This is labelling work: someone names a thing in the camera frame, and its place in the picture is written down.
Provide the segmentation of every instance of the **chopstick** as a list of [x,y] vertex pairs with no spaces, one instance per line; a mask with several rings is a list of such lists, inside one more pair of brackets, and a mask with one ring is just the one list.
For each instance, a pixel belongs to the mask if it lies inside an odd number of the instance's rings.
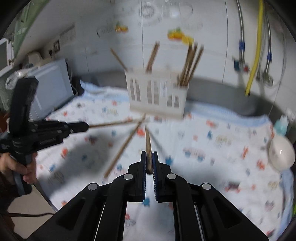
[[201,58],[201,56],[202,56],[202,54],[203,54],[204,49],[205,49],[205,47],[204,47],[203,45],[200,46],[200,50],[199,50],[199,52],[198,52],[198,55],[197,55],[196,61],[195,61],[194,66],[193,66],[193,68],[192,68],[192,71],[191,71],[191,74],[190,74],[190,76],[189,76],[189,79],[188,79],[188,81],[186,81],[186,83],[185,83],[185,86],[187,86],[187,85],[189,84],[190,80],[192,80],[192,78],[193,78],[193,74],[194,74],[194,72],[195,72],[195,69],[196,69],[196,67],[197,67],[197,65],[198,65],[198,63],[199,63],[199,61],[200,61],[200,58]]
[[97,127],[104,127],[104,126],[115,126],[115,125],[122,125],[126,123],[133,123],[133,122],[139,122],[141,120],[125,120],[125,121],[114,121],[109,123],[103,123],[98,125],[89,125],[89,128],[97,128]]
[[192,45],[189,45],[188,46],[187,56],[186,56],[186,61],[185,61],[181,76],[179,78],[178,85],[181,85],[181,83],[183,82],[183,79],[184,79],[184,76],[185,76],[185,73],[186,73],[186,69],[187,69],[187,65],[189,63],[189,56],[190,56],[191,51],[192,51]]
[[192,63],[193,63],[193,60],[195,57],[196,49],[197,49],[197,43],[194,44],[193,51],[191,51],[191,53],[190,53],[188,68],[187,68],[185,78],[183,79],[182,86],[185,86],[185,83],[187,82],[187,79],[189,77],[189,73],[190,73],[190,69],[191,69],[191,66],[192,66]]
[[138,128],[140,127],[140,125],[143,123],[143,121],[146,118],[146,114],[143,115],[142,119],[139,121],[139,123],[137,124],[136,128],[132,131],[132,133],[129,135],[129,137],[126,139],[126,141],[124,142],[124,144],[121,146],[119,152],[117,153],[116,157],[113,159],[110,167],[108,168],[108,170],[105,172],[104,174],[104,178],[107,178],[110,175],[110,172],[112,171],[112,169],[114,168],[114,166],[116,165],[117,161],[119,160],[119,158],[121,157],[122,153],[124,152],[125,148],[127,147],[127,145],[129,144],[129,142],[131,141],[131,139],[133,138],[133,136],[135,135],[135,133],[137,132]]
[[147,64],[146,73],[152,71],[152,65],[154,63],[156,54],[158,52],[159,45],[160,45],[159,42],[155,42],[153,51],[151,53],[150,59],[149,59],[148,64]]
[[110,48],[110,50],[111,50],[111,53],[114,55],[114,57],[117,59],[117,61],[120,63],[120,65],[124,68],[124,70],[127,72],[128,71],[128,69],[127,69],[127,67],[124,65],[124,63],[121,61],[121,59],[118,57],[118,55],[115,53],[115,51],[112,49],[112,48]]
[[147,126],[145,126],[145,132],[146,132],[146,173],[151,175],[151,174],[153,174],[152,150],[151,150],[149,130],[148,130]]

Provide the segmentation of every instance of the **white bowl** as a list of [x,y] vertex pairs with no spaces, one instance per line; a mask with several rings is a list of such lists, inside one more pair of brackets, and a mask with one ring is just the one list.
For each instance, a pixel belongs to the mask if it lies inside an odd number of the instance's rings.
[[295,151],[286,137],[275,135],[268,151],[270,163],[278,171],[289,169],[295,162]]

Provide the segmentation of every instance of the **white wall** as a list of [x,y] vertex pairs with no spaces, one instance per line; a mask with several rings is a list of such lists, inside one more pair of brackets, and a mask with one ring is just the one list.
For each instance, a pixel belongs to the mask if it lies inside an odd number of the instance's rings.
[[[24,47],[21,48],[23,52],[33,50],[31,46],[28,47],[29,40],[38,43],[37,47],[40,47],[41,43],[44,45],[47,40],[49,43],[43,48],[43,54],[47,57],[53,42],[59,38],[58,33],[75,23],[76,39],[61,46],[61,51],[56,54],[58,58],[68,58],[74,74],[122,69],[110,53],[110,47],[118,53],[127,67],[143,68],[148,62],[155,41],[160,41],[160,49],[154,68],[181,71],[187,47],[167,38],[169,29],[181,27],[182,31],[194,37],[199,45],[205,45],[195,76],[235,87],[246,86],[249,75],[235,72],[232,60],[232,57],[239,56],[240,26],[236,0],[186,0],[183,1],[183,17],[175,19],[165,17],[162,8],[164,0],[94,2],[87,0],[81,4],[80,1],[51,0],[31,27],[28,33],[30,39],[27,37]],[[245,28],[245,60],[251,68],[257,41],[258,0],[240,2]],[[145,4],[154,7],[154,15],[150,19],[141,18],[141,6]],[[58,6],[58,11],[54,13],[53,19],[52,11],[55,6]],[[284,28],[287,40],[287,67],[279,84],[284,61],[283,29],[278,16],[268,7],[267,12],[271,22],[273,61],[270,75],[274,78],[274,87],[260,87],[254,80],[251,92],[275,101],[283,111],[288,107],[296,113],[296,43]],[[114,31],[102,34],[100,29],[114,26],[117,21],[127,25],[129,31],[125,34],[116,34]],[[262,69],[266,63],[266,56],[267,38]]]

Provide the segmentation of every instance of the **white appliance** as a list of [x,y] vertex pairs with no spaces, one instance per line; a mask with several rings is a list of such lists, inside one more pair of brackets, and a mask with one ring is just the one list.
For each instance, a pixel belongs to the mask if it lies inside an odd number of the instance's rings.
[[0,40],[0,77],[13,68],[14,53],[8,39]]
[[73,97],[65,59],[39,67],[29,72],[28,77],[35,77],[39,81],[30,110],[32,120],[45,118]]

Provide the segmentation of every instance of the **sleeve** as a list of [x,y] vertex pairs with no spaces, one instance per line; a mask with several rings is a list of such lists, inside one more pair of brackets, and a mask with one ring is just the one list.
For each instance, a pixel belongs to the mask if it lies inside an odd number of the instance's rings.
[[7,208],[16,197],[19,197],[17,187],[11,185],[0,172],[0,212],[7,211]]

